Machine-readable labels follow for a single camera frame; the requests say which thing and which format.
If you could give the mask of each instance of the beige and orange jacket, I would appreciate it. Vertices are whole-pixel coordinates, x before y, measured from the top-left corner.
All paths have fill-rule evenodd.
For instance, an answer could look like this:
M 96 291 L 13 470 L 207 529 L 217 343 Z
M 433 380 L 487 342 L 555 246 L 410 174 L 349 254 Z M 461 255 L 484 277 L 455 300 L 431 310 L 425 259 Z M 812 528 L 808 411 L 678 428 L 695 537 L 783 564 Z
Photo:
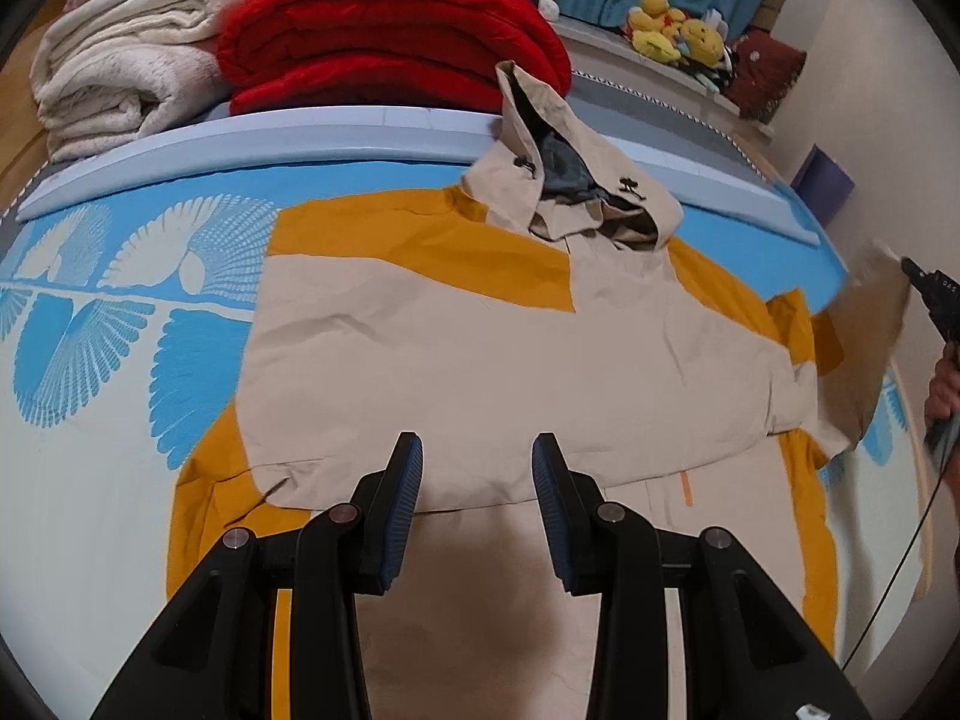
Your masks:
M 733 531 L 832 647 L 816 470 L 870 423 L 899 263 L 872 252 L 814 317 L 799 292 L 764 303 L 672 237 L 674 197 L 546 84 L 498 76 L 502 133 L 460 186 L 280 212 L 236 396 L 176 489 L 170 591 L 225 529 L 346 500 L 413 430 L 421 515 L 400 579 L 359 611 L 374 714 L 582 718 L 597 600 L 551 569 L 530 471 L 549 431 L 656 527 Z M 544 165 L 544 133 L 604 191 L 549 196 L 569 165 Z

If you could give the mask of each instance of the bed sheet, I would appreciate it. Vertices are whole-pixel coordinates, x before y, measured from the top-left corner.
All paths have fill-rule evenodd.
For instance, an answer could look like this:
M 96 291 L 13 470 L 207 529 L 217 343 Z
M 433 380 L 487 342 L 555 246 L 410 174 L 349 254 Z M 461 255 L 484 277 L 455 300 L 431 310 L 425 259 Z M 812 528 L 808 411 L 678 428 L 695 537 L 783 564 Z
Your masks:
M 234 170 L 122 191 L 24 227 L 0 264 L 0 631 L 61 720 L 89 717 L 164 604 L 176 473 L 234 391 L 277 210 L 441 187 L 462 170 Z M 816 310 L 841 282 L 828 248 L 685 213 L 680 237 L 765 298 L 799 286 Z M 861 447 L 822 474 L 840 556 L 842 655 L 917 522 L 913 447 L 890 377 L 880 405 Z M 877 500 L 882 518 L 872 518 Z M 862 667 L 919 574 L 915 553 Z

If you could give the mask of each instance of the white sticker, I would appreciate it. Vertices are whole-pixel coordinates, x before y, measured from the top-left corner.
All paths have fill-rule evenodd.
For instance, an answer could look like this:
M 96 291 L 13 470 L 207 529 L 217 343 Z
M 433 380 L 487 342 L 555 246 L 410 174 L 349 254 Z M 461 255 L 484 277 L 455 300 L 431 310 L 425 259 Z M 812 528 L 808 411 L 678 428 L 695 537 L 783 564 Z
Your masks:
M 806 704 L 797 709 L 797 720 L 830 720 L 830 713 L 817 709 L 813 704 Z

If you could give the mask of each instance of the person's arm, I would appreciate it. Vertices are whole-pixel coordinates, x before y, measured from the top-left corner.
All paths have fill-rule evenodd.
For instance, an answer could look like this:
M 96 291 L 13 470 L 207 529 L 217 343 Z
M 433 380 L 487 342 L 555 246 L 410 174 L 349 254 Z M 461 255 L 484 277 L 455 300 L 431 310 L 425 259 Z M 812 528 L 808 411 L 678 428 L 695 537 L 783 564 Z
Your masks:
M 930 394 L 923 402 L 923 418 L 928 427 L 938 419 L 949 419 L 954 413 L 960 412 L 960 370 L 957 370 L 956 351 L 956 346 L 948 343 L 944 347 L 944 356 L 934 368 Z M 953 495 L 953 505 L 960 518 L 960 445 L 953 450 L 949 459 L 944 484 Z

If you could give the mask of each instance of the hand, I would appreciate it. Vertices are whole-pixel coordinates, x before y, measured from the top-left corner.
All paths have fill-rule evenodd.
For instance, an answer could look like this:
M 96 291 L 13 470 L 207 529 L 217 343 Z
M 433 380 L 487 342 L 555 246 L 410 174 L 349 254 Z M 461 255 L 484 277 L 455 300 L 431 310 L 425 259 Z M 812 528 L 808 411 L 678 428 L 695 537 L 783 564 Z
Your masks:
M 960 412 L 960 370 L 956 366 L 956 345 L 948 343 L 937 361 L 930 379 L 930 395 L 923 402 L 923 418 L 928 427 L 938 419 L 949 419 Z

